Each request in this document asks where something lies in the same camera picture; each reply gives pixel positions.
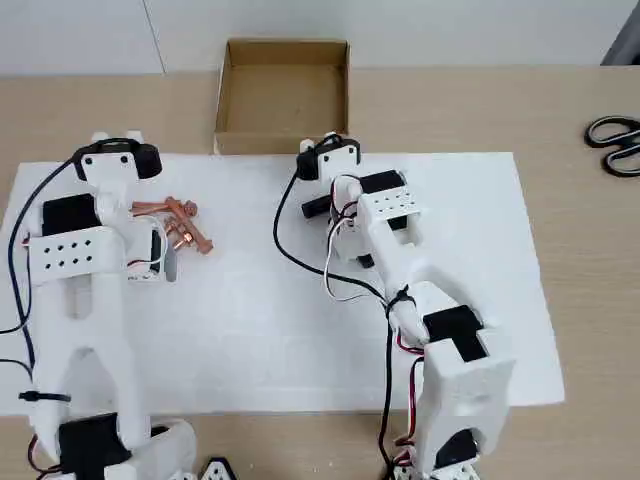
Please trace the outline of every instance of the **black wire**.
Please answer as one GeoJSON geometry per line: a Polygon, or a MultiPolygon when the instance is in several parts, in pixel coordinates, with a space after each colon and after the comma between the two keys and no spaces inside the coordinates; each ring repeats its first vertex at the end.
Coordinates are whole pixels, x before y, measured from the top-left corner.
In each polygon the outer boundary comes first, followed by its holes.
{"type": "MultiPolygon", "coordinates": [[[[278,238],[278,225],[280,223],[280,216],[282,214],[282,209],[284,208],[284,204],[286,203],[287,198],[291,193],[291,189],[293,188],[293,184],[295,183],[297,178],[298,178],[298,175],[296,172],[291,177],[291,180],[289,180],[289,184],[287,185],[287,188],[285,189],[284,193],[282,194],[282,198],[280,199],[280,204],[278,205],[278,209],[276,210],[276,215],[273,218],[273,242],[275,243],[280,253],[284,255],[291,262],[295,263],[296,265],[304,268],[309,272],[315,273],[316,275],[324,275],[324,271],[304,263],[302,260],[299,260],[298,258],[291,255],[289,252],[287,252],[284,249],[284,247],[280,244],[280,240],[278,238]]],[[[342,282],[350,283],[352,285],[357,285],[359,287],[367,289],[373,295],[378,297],[382,303],[382,307],[386,308],[387,300],[378,290],[376,290],[373,286],[369,285],[367,282],[364,282],[362,280],[357,280],[355,278],[344,277],[342,275],[335,275],[333,273],[329,273],[328,277],[334,280],[339,280],[342,282]]],[[[385,398],[384,398],[384,408],[382,410],[382,421],[380,423],[380,433],[378,434],[378,448],[380,449],[380,453],[382,454],[382,458],[384,459],[384,462],[386,465],[386,472],[384,476],[385,480],[388,478],[393,478],[393,468],[394,468],[393,461],[389,458],[389,455],[387,454],[387,451],[384,448],[384,437],[387,433],[387,424],[389,423],[389,410],[391,408],[391,387],[393,384],[392,383],[393,371],[392,371],[392,358],[391,358],[392,344],[393,344],[393,331],[391,329],[391,325],[389,324],[389,322],[387,322],[387,346],[386,346],[386,354],[385,354],[385,377],[386,377],[385,378],[385,398]]]]}
{"type": "Polygon", "coordinates": [[[74,158],[71,157],[65,162],[63,162],[61,165],[59,165],[53,172],[47,175],[47,177],[42,182],[40,182],[40,184],[35,188],[33,192],[31,192],[31,195],[29,195],[29,198],[27,199],[24,206],[22,207],[22,210],[20,210],[20,213],[18,213],[18,217],[16,218],[16,223],[14,224],[13,230],[11,231],[11,236],[9,237],[9,247],[7,249],[7,263],[9,264],[9,277],[11,277],[11,287],[13,288],[13,296],[16,301],[16,308],[18,309],[18,318],[20,319],[20,322],[18,323],[18,325],[16,325],[13,328],[0,330],[0,335],[6,335],[9,333],[17,332],[18,330],[22,330],[22,334],[24,335],[24,340],[27,344],[27,351],[29,354],[29,365],[31,365],[31,368],[33,368],[36,363],[35,352],[33,349],[33,341],[31,340],[29,329],[27,328],[27,321],[29,320],[29,315],[31,314],[31,305],[32,305],[31,270],[30,270],[30,267],[28,264],[28,258],[27,258],[27,276],[29,280],[29,290],[28,290],[29,301],[27,304],[27,308],[25,310],[24,305],[22,304],[22,297],[20,295],[20,286],[18,285],[18,278],[16,276],[15,265],[13,263],[14,246],[16,242],[16,237],[18,236],[18,231],[20,230],[20,225],[22,224],[22,221],[24,220],[24,217],[27,214],[27,211],[29,210],[29,208],[31,207],[31,204],[33,203],[33,201],[36,199],[38,194],[44,189],[44,187],[46,187],[49,184],[49,182],[51,182],[51,180],[53,180],[58,174],[60,174],[60,172],[62,172],[65,168],[67,168],[69,165],[73,163],[73,160],[74,158]]]}
{"type": "MultiPolygon", "coordinates": [[[[287,252],[284,249],[284,247],[280,244],[280,239],[278,238],[278,225],[280,224],[280,216],[282,214],[282,209],[284,208],[284,204],[287,201],[287,198],[289,198],[289,194],[291,193],[291,189],[293,188],[293,184],[295,183],[297,178],[298,178],[298,174],[296,172],[291,177],[291,180],[289,181],[289,184],[287,185],[287,188],[285,189],[282,195],[282,198],[280,199],[280,204],[278,205],[278,209],[276,210],[276,215],[273,218],[273,242],[275,243],[276,248],[280,251],[280,253],[284,255],[291,262],[295,263],[299,267],[302,267],[311,273],[315,273],[316,275],[324,275],[324,271],[304,263],[302,260],[299,260],[298,258],[291,255],[289,252],[287,252]]],[[[355,278],[351,278],[351,277],[345,277],[343,275],[336,275],[334,273],[329,273],[328,277],[333,280],[340,280],[341,282],[350,283],[352,285],[357,285],[359,287],[362,287],[368,290],[370,293],[372,293],[376,297],[378,297],[384,304],[386,304],[386,299],[384,298],[384,296],[367,282],[364,282],[362,280],[358,280],[355,278]]]]}
{"type": "Polygon", "coordinates": [[[22,367],[24,371],[27,372],[27,375],[29,375],[29,379],[32,380],[31,369],[29,368],[29,365],[27,365],[26,363],[21,362],[20,360],[13,360],[11,358],[0,358],[0,363],[12,363],[14,365],[18,365],[22,367]]]}
{"type": "Polygon", "coordinates": [[[380,433],[378,434],[378,448],[380,454],[384,459],[384,463],[387,466],[387,470],[384,475],[384,479],[394,478],[394,465],[393,461],[389,458],[387,451],[384,448],[384,437],[387,433],[387,424],[389,423],[389,410],[391,409],[391,387],[393,385],[393,370],[391,364],[391,347],[393,345],[393,330],[391,324],[387,322],[387,346],[385,350],[385,392],[384,392],[384,408],[382,410],[382,421],[380,422],[380,433]]]}

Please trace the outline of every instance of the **white wire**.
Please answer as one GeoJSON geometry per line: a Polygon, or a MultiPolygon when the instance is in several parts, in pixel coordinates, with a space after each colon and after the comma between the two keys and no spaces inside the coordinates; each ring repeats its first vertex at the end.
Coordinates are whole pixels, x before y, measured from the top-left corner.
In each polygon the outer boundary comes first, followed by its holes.
{"type": "Polygon", "coordinates": [[[353,219],[349,218],[349,217],[343,217],[340,220],[338,220],[338,222],[335,224],[335,226],[332,227],[331,233],[329,234],[329,241],[328,241],[328,245],[327,245],[327,259],[324,262],[324,272],[323,272],[323,275],[322,275],[322,278],[323,278],[323,281],[324,281],[324,289],[327,292],[327,295],[329,295],[331,298],[333,298],[337,302],[350,302],[351,300],[355,300],[356,298],[372,296],[369,293],[359,293],[357,295],[353,295],[352,297],[340,298],[340,297],[337,297],[333,293],[333,290],[331,290],[331,287],[329,286],[329,263],[331,262],[331,254],[333,252],[333,239],[338,234],[338,231],[340,230],[340,227],[344,223],[346,223],[346,222],[348,222],[350,220],[353,220],[353,219]]]}
{"type": "Polygon", "coordinates": [[[128,266],[128,268],[137,267],[138,265],[155,265],[164,261],[164,257],[167,255],[169,249],[169,239],[167,238],[167,232],[164,230],[164,225],[156,217],[152,215],[139,215],[136,219],[147,220],[155,226],[155,230],[160,234],[160,256],[155,260],[141,260],[135,261],[135,263],[128,266]]]}

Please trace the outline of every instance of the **black plastic part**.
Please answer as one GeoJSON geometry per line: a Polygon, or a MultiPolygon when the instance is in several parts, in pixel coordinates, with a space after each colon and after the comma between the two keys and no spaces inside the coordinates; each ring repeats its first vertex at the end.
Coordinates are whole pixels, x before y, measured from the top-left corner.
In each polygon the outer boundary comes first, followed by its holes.
{"type": "Polygon", "coordinates": [[[331,209],[331,196],[316,198],[302,204],[302,214],[304,218],[313,218],[323,213],[327,213],[331,209]]]}
{"type": "Polygon", "coordinates": [[[363,193],[376,193],[392,188],[403,187],[404,179],[396,170],[374,173],[366,177],[360,177],[360,185],[363,193]]]}
{"type": "Polygon", "coordinates": [[[318,172],[318,156],[312,148],[298,154],[296,157],[296,165],[298,178],[300,180],[317,180],[318,172]]]}
{"type": "Polygon", "coordinates": [[[465,362],[487,356],[476,335],[482,324],[467,305],[431,313],[422,320],[429,331],[429,342],[452,339],[465,362]]]}
{"type": "Polygon", "coordinates": [[[110,138],[79,148],[73,154],[73,165],[78,178],[87,181],[82,167],[82,157],[99,153],[131,153],[138,171],[138,178],[153,178],[162,172],[162,162],[158,149],[149,143],[140,143],[131,138],[110,138]]]}
{"type": "Polygon", "coordinates": [[[473,440],[471,430],[461,430],[449,439],[436,455],[435,468],[444,468],[449,465],[464,462],[475,458],[478,447],[473,440]]]}
{"type": "Polygon", "coordinates": [[[42,205],[42,235],[73,232],[102,225],[93,195],[85,193],[48,200],[42,205]]]}
{"type": "Polygon", "coordinates": [[[117,414],[84,418],[60,425],[60,468],[76,480],[104,480],[104,468],[126,462],[131,452],[120,442],[117,414]]]}
{"type": "Polygon", "coordinates": [[[369,254],[360,255],[358,257],[358,262],[360,262],[360,266],[362,268],[371,268],[375,265],[375,262],[373,261],[373,257],[369,254]]]}
{"type": "Polygon", "coordinates": [[[297,175],[300,180],[317,180],[319,178],[318,162],[324,161],[324,155],[337,150],[338,148],[349,146],[350,152],[356,155],[356,165],[360,165],[362,161],[362,153],[360,143],[352,138],[344,138],[340,135],[333,135],[325,138],[324,142],[320,142],[313,148],[299,153],[296,158],[297,175]]]}
{"type": "Polygon", "coordinates": [[[205,464],[204,469],[202,470],[203,474],[207,470],[207,468],[209,468],[209,465],[211,465],[213,462],[222,463],[224,465],[224,468],[227,470],[227,473],[229,474],[229,478],[231,480],[238,480],[238,477],[236,477],[236,474],[233,473],[233,469],[231,468],[231,464],[229,463],[229,460],[226,459],[226,457],[211,457],[209,459],[209,461],[205,464]]]}
{"type": "MultiPolygon", "coordinates": [[[[160,258],[160,247],[162,246],[162,242],[160,240],[160,234],[153,230],[151,232],[151,258],[155,260],[156,258],[160,258]]],[[[149,270],[154,271],[156,273],[160,273],[160,262],[152,263],[149,266],[149,270]]]]}
{"type": "Polygon", "coordinates": [[[387,223],[391,227],[391,230],[402,230],[403,228],[407,228],[407,216],[402,215],[401,217],[390,218],[387,220],[387,223]]]}
{"type": "Polygon", "coordinates": [[[163,433],[168,431],[169,429],[164,425],[156,425],[155,427],[151,427],[151,438],[162,435],[163,433]]]}

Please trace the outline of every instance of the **white paper sheet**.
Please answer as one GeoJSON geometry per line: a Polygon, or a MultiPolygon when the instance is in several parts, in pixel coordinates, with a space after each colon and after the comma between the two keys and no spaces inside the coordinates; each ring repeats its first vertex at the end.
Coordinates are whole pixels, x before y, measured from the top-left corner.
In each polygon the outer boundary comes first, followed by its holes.
{"type": "MultiPolygon", "coordinates": [[[[564,387],[554,333],[517,170],[510,153],[366,154],[408,171],[412,190],[442,219],[450,248],[490,286],[518,362],[512,405],[560,402],[564,387]]],[[[273,245],[277,203],[294,158],[163,155],[164,171],[136,190],[138,200],[167,195],[198,203],[199,227],[214,241],[206,257],[179,254],[175,284],[132,284],[130,338],[153,413],[379,410],[384,392],[383,312],[372,299],[337,304],[321,278],[283,258],[273,245]]],[[[2,226],[2,248],[18,209],[53,164],[20,166],[2,226]]],[[[321,265],[326,219],[305,220],[312,184],[298,182],[281,221],[281,241],[321,265]]],[[[86,191],[68,169],[40,201],[86,191]]],[[[17,264],[24,265],[19,252],[17,264]]],[[[375,274],[339,265],[372,282],[375,274]]],[[[0,270],[0,327],[17,323],[6,265],[0,270]]],[[[348,288],[339,289],[345,292],[348,288]]],[[[430,309],[450,305],[435,288],[430,309]]],[[[0,356],[25,358],[19,334],[0,336],[0,356]]],[[[394,353],[392,406],[405,408],[411,358],[394,353]]],[[[27,411],[19,369],[0,365],[0,414],[27,411]]],[[[110,408],[109,379],[93,356],[69,381],[74,409],[110,408]]]]}

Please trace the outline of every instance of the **white wall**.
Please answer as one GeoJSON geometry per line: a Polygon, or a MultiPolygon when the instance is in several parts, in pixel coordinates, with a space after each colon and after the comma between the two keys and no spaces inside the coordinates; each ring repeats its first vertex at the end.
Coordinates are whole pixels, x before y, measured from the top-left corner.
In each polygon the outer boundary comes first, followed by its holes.
{"type": "Polygon", "coordinates": [[[147,0],[169,70],[219,65],[226,38],[330,36],[356,66],[599,64],[637,0],[147,0]]]}
{"type": "Polygon", "coordinates": [[[231,36],[346,38],[356,66],[599,64],[636,3],[146,0],[154,38],[144,0],[0,0],[0,74],[211,70],[231,36]]]}
{"type": "Polygon", "coordinates": [[[0,75],[159,72],[141,0],[0,0],[0,75]]]}

